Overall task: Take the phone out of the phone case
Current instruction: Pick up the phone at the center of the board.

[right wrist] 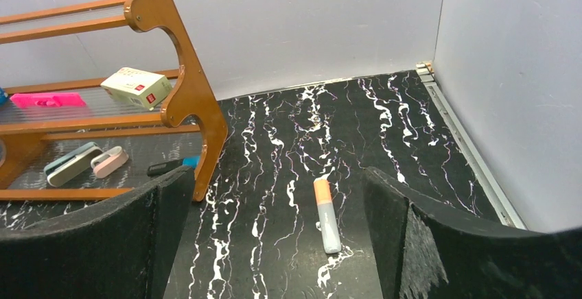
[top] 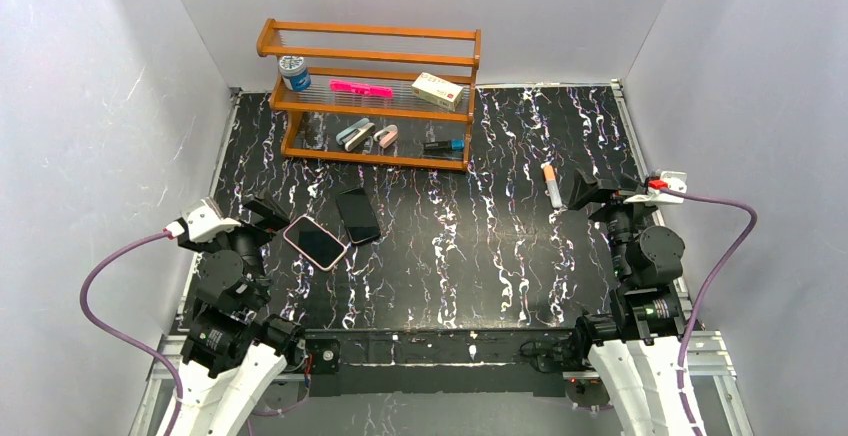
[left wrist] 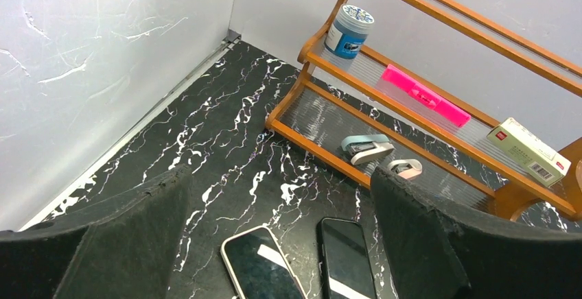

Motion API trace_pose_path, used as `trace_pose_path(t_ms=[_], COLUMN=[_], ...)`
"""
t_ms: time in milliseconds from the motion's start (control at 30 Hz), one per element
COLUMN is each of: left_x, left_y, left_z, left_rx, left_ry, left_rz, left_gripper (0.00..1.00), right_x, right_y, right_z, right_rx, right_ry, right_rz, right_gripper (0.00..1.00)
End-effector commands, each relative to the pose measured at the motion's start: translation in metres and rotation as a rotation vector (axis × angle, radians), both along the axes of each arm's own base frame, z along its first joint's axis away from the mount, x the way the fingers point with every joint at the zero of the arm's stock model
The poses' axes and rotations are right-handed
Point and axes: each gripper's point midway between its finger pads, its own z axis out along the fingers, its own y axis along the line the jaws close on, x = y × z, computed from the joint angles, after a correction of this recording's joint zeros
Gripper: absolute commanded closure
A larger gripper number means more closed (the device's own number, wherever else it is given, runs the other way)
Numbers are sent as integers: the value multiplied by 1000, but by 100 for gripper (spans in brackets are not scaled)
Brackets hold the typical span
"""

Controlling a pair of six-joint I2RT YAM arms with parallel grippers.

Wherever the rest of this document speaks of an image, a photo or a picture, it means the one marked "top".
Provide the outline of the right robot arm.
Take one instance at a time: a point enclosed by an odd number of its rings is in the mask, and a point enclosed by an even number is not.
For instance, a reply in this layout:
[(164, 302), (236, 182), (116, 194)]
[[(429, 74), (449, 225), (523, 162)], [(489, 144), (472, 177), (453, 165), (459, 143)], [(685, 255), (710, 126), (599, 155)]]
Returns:
[(568, 357), (599, 376), (625, 435), (703, 435), (706, 430), (686, 361), (691, 330), (675, 286), (685, 243), (649, 222), (664, 205), (683, 202), (683, 172), (661, 171), (620, 183), (574, 174), (570, 210), (595, 205), (590, 220), (606, 229), (618, 282), (610, 311), (580, 317)]

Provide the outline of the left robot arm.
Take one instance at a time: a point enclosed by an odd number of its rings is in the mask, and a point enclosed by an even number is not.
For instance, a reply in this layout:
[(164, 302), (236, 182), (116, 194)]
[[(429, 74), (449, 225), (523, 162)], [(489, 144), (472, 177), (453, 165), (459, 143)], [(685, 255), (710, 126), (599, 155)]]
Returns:
[(303, 337), (293, 321), (258, 317), (271, 300), (261, 249), (290, 218), (267, 189), (248, 196), (243, 206), (253, 221), (226, 217), (204, 198), (165, 228), (201, 261), (160, 435), (238, 434)]

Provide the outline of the phone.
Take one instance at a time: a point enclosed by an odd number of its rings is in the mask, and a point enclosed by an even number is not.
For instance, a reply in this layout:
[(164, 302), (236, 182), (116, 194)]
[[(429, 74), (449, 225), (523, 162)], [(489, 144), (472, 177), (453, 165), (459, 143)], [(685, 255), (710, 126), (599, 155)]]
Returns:
[(345, 244), (307, 215), (292, 221), (283, 238), (323, 272), (330, 272), (347, 252)]

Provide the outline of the black smartphone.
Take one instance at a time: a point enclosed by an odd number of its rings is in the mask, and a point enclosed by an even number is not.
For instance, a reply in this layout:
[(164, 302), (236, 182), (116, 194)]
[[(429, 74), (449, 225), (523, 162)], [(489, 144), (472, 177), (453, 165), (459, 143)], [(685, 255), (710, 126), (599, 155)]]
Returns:
[(353, 245), (364, 245), (381, 237), (378, 219), (364, 188), (343, 191), (335, 200), (343, 226)]

